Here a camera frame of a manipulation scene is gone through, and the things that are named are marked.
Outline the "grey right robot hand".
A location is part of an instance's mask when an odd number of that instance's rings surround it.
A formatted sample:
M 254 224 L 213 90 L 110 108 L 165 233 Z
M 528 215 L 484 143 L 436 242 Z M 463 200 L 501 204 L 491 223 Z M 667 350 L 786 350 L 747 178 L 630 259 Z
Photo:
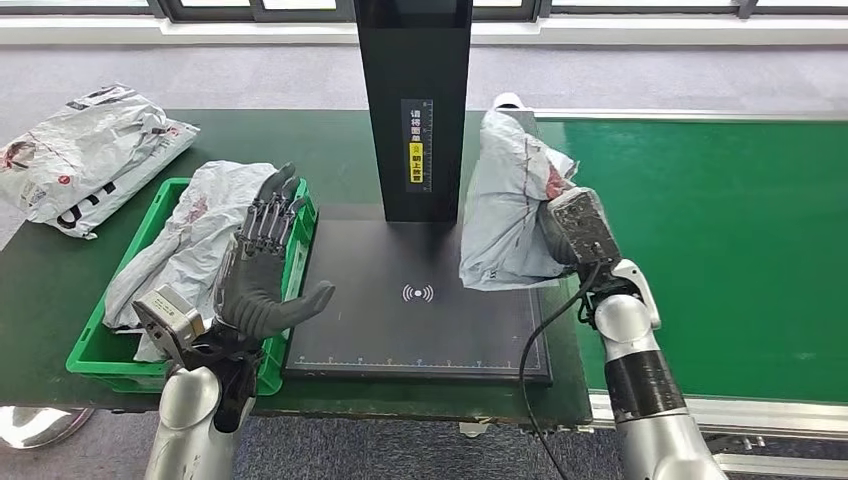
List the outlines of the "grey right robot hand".
M 537 224 L 541 228 L 545 245 L 551 257 L 562 265 L 576 265 L 577 257 L 564 230 L 549 211 L 549 201 L 540 203 L 537 211 Z

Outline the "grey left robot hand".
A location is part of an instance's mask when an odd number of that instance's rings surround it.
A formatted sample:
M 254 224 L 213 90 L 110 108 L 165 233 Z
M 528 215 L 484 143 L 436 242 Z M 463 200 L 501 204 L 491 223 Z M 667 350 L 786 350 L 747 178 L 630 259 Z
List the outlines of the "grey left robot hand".
M 282 297 L 289 233 L 304 205 L 300 184 L 287 163 L 262 183 L 222 265 L 216 287 L 217 319 L 240 333 L 264 340 L 321 313 L 335 286 L 321 281 L 292 300 Z

